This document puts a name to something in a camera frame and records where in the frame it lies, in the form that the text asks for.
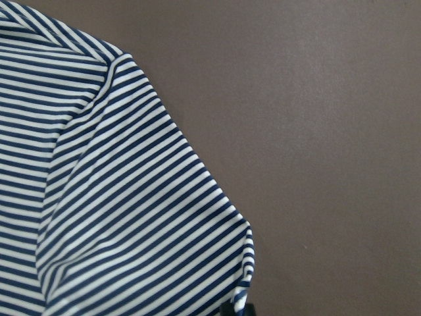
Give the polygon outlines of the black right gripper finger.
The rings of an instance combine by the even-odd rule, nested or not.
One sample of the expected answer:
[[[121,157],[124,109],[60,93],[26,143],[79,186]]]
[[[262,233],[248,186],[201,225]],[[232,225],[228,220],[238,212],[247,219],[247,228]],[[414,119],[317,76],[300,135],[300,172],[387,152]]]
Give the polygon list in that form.
[[[245,307],[241,311],[236,311],[233,303],[224,302],[219,309],[220,316],[256,316],[257,312],[255,306],[252,303],[245,304]]]

